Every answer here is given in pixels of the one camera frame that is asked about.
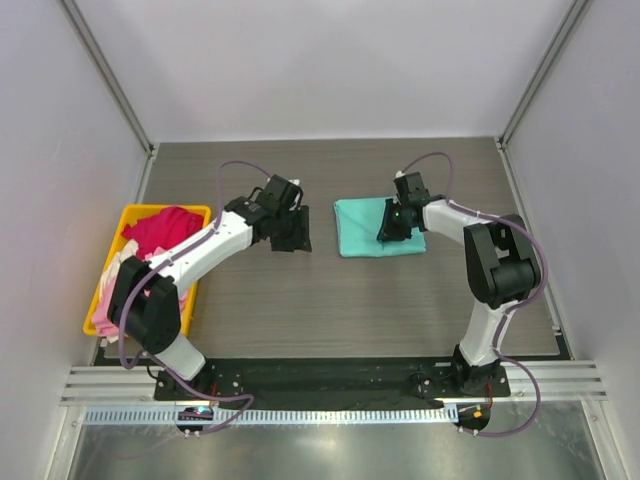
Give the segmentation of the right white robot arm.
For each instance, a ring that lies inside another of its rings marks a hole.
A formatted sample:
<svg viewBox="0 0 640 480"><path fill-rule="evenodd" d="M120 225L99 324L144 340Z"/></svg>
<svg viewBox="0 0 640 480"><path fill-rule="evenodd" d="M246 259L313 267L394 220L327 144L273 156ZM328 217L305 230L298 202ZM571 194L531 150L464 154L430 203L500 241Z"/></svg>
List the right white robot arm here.
<svg viewBox="0 0 640 480"><path fill-rule="evenodd" d="M385 201L377 240L409 240L412 233L443 235L464 249L474 305L468 328L454 348L450 380L471 396L498 375L504 331L532 292L543 286L542 255L518 215L496 216L433 196L418 172L396 174L395 197Z"/></svg>

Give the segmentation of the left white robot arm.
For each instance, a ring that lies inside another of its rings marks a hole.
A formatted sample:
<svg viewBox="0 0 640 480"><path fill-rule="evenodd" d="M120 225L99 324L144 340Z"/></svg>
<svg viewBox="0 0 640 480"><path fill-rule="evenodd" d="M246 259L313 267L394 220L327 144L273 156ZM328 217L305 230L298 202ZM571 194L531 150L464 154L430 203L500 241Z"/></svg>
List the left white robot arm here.
<svg viewBox="0 0 640 480"><path fill-rule="evenodd" d="M168 251L141 260L129 257L119 269L107 310L119 339L178 376L188 398L204 398L212 387L204 355L182 332L180 299L231 256L261 241L276 252L309 252L309 207L298 179L271 176L248 196L229 201L215 219Z"/></svg>

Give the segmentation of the teal t shirt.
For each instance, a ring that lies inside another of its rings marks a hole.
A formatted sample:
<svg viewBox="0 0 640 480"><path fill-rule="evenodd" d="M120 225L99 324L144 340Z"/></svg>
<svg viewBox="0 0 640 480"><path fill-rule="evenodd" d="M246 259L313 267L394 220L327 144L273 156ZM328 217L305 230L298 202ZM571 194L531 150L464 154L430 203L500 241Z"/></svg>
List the teal t shirt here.
<svg viewBox="0 0 640 480"><path fill-rule="evenodd" d="M383 258L423 254L428 250L422 233L400 242L377 240L385 209L384 197L339 199L334 202L338 250L343 258Z"/></svg>

